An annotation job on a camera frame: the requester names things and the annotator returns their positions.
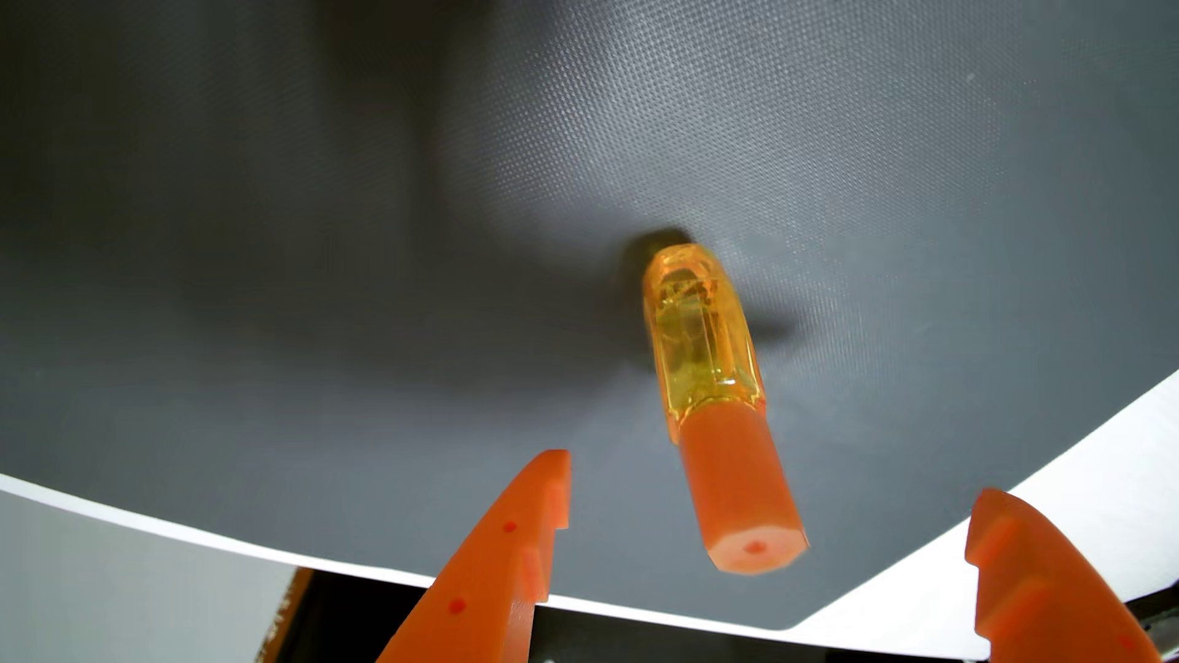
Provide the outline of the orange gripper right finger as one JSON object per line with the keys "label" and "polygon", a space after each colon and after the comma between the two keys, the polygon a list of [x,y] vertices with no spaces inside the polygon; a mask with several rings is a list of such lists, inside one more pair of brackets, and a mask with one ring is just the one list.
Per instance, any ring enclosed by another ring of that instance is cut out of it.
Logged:
{"label": "orange gripper right finger", "polygon": [[1161,662],[1140,622],[1038,508],[982,490],[964,562],[979,570],[975,631],[992,662]]}

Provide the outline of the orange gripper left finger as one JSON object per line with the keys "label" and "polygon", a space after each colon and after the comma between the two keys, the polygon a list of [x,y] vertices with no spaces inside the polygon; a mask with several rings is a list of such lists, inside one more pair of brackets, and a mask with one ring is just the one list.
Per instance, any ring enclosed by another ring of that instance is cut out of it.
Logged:
{"label": "orange gripper left finger", "polygon": [[523,466],[387,643],[378,662],[527,662],[548,600],[554,534],[568,526],[572,458]]}

